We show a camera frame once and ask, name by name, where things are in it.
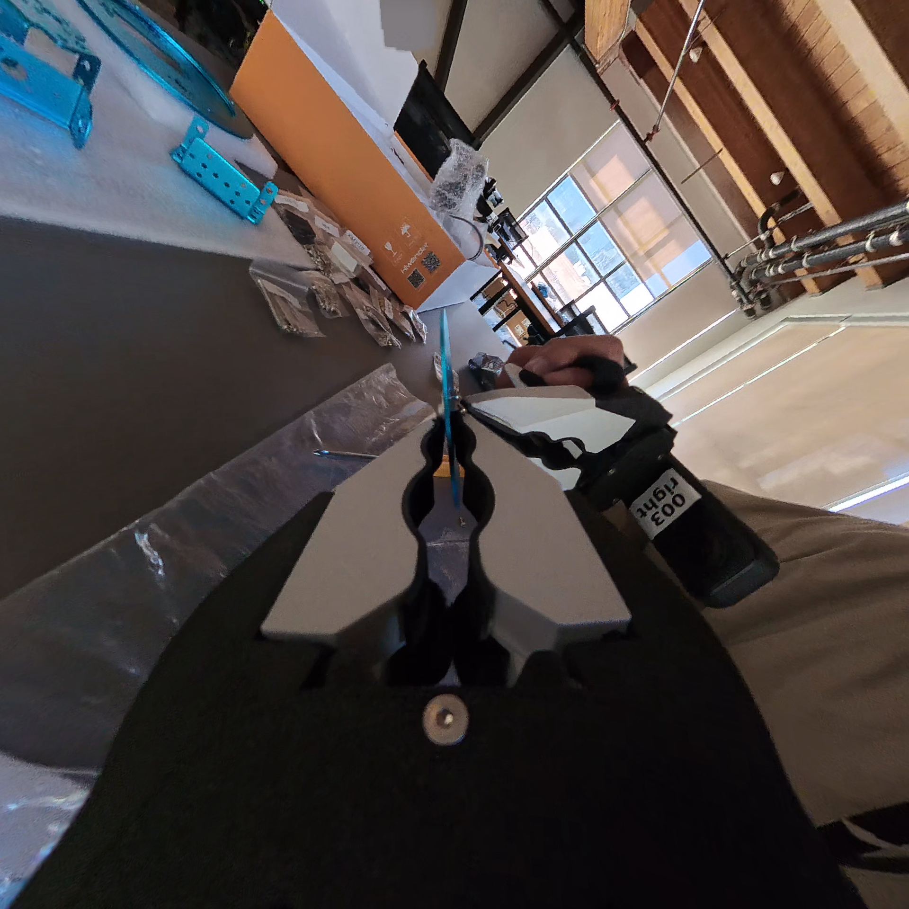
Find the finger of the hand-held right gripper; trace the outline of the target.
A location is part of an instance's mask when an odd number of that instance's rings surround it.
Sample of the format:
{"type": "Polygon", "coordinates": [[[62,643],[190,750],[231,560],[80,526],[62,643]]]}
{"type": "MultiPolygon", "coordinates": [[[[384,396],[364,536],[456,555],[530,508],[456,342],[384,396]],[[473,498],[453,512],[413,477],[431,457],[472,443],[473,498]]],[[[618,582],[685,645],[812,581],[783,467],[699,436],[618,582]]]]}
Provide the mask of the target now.
{"type": "Polygon", "coordinates": [[[602,451],[634,427],[632,418],[607,411],[576,386],[525,386],[481,392],[463,399],[472,414],[517,436],[570,439],[581,451],[602,451]]]}
{"type": "Polygon", "coordinates": [[[583,475],[584,453],[548,451],[533,456],[533,463],[559,483],[562,491],[573,490],[583,475]]]}

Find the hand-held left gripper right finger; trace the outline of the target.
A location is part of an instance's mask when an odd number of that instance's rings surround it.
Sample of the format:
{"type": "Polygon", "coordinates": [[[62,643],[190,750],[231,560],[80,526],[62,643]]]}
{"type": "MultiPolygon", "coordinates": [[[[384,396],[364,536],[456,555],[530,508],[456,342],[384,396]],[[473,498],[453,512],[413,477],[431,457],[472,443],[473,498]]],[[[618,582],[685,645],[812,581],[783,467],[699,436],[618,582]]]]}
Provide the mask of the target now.
{"type": "Polygon", "coordinates": [[[537,652],[625,633],[624,598],[560,483],[466,415],[471,466],[491,484],[491,517],[479,530],[479,562],[492,585],[488,631],[520,674],[537,652]]]}

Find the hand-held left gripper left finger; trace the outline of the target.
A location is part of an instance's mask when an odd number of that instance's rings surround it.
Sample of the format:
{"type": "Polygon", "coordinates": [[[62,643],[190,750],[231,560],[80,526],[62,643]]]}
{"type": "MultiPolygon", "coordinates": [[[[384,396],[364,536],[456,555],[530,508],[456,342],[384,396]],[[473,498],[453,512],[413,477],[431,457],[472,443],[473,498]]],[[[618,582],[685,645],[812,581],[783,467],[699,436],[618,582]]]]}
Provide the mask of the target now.
{"type": "Polygon", "coordinates": [[[330,494],[267,617],[263,637],[330,649],[379,672],[425,636],[427,544],[441,419],[430,418],[330,494]]]}

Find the blue round metal plate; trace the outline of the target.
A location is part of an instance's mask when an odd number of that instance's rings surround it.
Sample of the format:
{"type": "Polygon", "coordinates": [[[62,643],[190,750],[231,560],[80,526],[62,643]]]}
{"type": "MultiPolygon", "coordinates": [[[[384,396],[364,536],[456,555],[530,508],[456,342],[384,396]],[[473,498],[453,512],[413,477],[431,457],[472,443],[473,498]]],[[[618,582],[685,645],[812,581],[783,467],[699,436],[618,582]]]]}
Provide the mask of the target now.
{"type": "Polygon", "coordinates": [[[455,390],[455,372],[451,363],[451,338],[448,316],[446,310],[440,317],[440,370],[442,386],[443,418],[446,430],[446,445],[448,453],[449,475],[452,490],[453,505],[455,509],[461,507],[462,479],[460,465],[457,459],[455,444],[455,416],[460,406],[460,398],[455,390]]]}

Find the person's right hand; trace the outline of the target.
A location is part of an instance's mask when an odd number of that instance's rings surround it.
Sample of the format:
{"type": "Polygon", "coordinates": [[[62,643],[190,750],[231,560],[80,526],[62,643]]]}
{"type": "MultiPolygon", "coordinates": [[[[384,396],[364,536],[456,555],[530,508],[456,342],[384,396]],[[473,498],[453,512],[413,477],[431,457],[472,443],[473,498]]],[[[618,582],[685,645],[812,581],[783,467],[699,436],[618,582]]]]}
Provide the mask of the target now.
{"type": "Polygon", "coordinates": [[[597,385],[595,374],[579,365],[584,358],[614,362],[621,385],[626,385],[625,354],[621,340],[613,335],[575,335],[553,338],[542,346],[522,347],[512,352],[507,365],[536,374],[549,386],[575,385],[590,390],[597,385]]]}

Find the tan roller blind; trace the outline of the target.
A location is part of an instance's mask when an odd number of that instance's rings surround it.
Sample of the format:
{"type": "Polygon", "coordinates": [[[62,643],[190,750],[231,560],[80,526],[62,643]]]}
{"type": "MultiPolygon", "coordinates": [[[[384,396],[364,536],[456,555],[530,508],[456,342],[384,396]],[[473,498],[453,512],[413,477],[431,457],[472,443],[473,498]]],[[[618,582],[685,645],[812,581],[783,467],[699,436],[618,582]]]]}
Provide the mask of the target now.
{"type": "Polygon", "coordinates": [[[907,526],[907,370],[905,314],[791,316],[649,392],[698,477],[907,526]]]}

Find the large grid window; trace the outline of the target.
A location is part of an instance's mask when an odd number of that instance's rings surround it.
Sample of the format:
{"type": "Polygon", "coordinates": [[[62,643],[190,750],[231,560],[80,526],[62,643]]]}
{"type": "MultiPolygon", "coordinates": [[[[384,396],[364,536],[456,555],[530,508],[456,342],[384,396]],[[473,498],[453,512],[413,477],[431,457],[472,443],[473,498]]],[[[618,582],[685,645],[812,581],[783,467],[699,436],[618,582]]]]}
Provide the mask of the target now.
{"type": "Polygon", "coordinates": [[[611,332],[711,260],[700,235],[620,123],[519,221],[514,269],[559,316],[593,308],[611,332]]]}

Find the clear plastic bag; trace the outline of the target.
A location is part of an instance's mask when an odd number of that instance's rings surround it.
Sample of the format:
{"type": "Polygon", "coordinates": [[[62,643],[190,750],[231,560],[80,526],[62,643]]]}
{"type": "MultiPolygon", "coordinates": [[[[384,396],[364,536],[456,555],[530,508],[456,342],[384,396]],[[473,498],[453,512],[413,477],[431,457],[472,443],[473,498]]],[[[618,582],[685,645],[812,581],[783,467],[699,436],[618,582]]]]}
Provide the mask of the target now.
{"type": "Polygon", "coordinates": [[[2,889],[53,849],[166,644],[315,494],[434,416],[383,365],[2,601],[2,889]]]}

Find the pile of small parts bags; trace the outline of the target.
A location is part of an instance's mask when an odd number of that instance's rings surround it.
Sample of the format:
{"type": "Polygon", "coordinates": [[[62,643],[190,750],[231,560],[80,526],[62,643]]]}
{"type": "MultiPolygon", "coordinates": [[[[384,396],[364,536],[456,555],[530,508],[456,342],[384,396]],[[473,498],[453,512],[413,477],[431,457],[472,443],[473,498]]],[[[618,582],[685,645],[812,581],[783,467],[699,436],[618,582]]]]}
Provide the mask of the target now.
{"type": "Polygon", "coordinates": [[[369,248],[325,207],[306,193],[282,190],[272,209],[307,260],[302,267],[257,260],[249,268],[282,332],[321,338],[318,317],[353,316],[379,347],[426,342],[422,318],[380,278],[369,248]]]}

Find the bubble wrapped item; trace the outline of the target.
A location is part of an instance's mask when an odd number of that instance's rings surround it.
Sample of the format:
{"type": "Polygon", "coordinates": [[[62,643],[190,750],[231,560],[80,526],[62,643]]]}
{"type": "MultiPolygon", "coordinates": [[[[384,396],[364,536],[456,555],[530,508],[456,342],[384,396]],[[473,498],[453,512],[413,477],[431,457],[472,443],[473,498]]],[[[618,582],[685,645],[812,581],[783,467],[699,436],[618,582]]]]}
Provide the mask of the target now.
{"type": "Polygon", "coordinates": [[[472,219],[489,174],[489,159],[458,138],[440,166],[429,195],[429,206],[439,214],[472,219]]]}

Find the black flat screen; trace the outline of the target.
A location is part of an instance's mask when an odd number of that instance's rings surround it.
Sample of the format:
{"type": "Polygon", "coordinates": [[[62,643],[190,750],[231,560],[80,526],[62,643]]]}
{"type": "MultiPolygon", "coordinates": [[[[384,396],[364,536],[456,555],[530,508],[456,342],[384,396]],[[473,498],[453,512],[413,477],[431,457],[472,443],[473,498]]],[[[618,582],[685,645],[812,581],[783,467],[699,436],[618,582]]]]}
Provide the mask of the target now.
{"type": "Polygon", "coordinates": [[[459,140],[471,149],[474,137],[422,60],[394,123],[394,131],[426,174],[435,178],[459,140]]]}

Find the ceiling pipe bundle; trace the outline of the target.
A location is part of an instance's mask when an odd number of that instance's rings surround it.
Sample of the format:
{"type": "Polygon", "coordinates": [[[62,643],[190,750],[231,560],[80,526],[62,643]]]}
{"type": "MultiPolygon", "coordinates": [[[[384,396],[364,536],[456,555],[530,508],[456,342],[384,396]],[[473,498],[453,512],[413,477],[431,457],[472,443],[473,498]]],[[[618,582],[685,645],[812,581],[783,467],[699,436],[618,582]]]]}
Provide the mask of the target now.
{"type": "Polygon", "coordinates": [[[777,240],[785,222],[813,209],[809,202],[792,208],[799,198],[799,191],[789,193],[762,213],[756,237],[749,241],[755,250],[733,268],[733,300],[748,319],[771,311],[785,285],[907,264],[907,199],[777,240]]]}

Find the orange cardboard box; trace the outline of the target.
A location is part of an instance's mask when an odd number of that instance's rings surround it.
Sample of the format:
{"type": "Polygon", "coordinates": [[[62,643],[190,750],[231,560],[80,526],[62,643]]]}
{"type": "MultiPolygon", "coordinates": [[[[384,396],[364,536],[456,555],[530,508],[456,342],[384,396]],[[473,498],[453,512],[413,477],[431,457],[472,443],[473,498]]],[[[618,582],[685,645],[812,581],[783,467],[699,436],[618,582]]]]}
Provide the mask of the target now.
{"type": "Polygon", "coordinates": [[[271,2],[233,99],[312,194],[363,241],[397,297],[426,310],[465,302],[496,277],[430,207],[430,183],[395,136],[413,49],[433,2],[271,2]]]}

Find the white foam sheet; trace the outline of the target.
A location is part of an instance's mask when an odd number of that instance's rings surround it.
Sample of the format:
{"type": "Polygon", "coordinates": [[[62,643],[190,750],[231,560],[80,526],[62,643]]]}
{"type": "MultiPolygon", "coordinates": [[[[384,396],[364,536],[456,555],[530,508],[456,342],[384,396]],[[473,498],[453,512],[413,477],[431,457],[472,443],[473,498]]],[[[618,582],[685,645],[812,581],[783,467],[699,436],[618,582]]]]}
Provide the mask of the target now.
{"type": "Polygon", "coordinates": [[[302,268],[308,255],[272,210],[253,225],[185,174],[171,150],[195,112],[144,73],[77,2],[54,2],[100,58],[83,149],[70,133],[2,97],[2,215],[267,259],[302,268]]]}

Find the group of blue metal brackets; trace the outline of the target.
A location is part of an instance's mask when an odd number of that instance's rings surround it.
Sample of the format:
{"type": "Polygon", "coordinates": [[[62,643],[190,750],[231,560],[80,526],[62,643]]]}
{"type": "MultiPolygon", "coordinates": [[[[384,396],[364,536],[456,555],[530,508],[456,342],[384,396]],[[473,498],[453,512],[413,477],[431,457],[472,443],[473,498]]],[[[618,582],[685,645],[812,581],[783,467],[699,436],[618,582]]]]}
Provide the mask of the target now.
{"type": "MultiPolygon", "coordinates": [[[[98,27],[87,15],[93,26],[98,27]]],[[[278,194],[270,180],[259,185],[234,158],[211,144],[209,124],[144,72],[101,29],[136,68],[167,97],[192,114],[182,141],[170,151],[176,166],[237,217],[259,224],[278,194]]],[[[91,93],[102,61],[83,34],[52,2],[2,2],[2,97],[66,131],[74,147],[85,147],[93,128],[91,93]]]]}

